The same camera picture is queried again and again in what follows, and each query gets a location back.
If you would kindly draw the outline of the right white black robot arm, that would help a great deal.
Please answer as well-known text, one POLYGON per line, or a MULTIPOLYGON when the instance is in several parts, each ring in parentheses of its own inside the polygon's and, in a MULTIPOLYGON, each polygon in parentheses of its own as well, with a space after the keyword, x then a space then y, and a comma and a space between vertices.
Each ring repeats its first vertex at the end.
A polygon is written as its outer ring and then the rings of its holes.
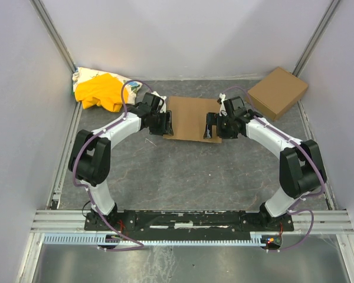
POLYGON ((261 144, 279 161, 276 193, 260 206, 256 223, 269 227, 288 214, 298 202, 325 190, 327 176, 319 145, 302 141, 274 127, 260 113, 246 108, 241 97, 220 94, 219 112, 206 115, 204 138, 244 136, 261 144))

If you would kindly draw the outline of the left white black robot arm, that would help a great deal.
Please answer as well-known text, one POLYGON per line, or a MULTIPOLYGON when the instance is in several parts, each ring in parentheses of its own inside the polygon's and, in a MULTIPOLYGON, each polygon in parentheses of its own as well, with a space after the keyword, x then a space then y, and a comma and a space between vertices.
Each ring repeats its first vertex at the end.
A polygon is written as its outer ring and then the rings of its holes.
POLYGON ((155 91, 146 93, 141 102, 129 106, 109 124, 77 133, 68 169, 74 185, 87 191, 96 213, 107 216, 116 208, 107 184, 113 148, 143 129, 152 135, 173 135, 172 112, 166 109, 166 97, 155 91))

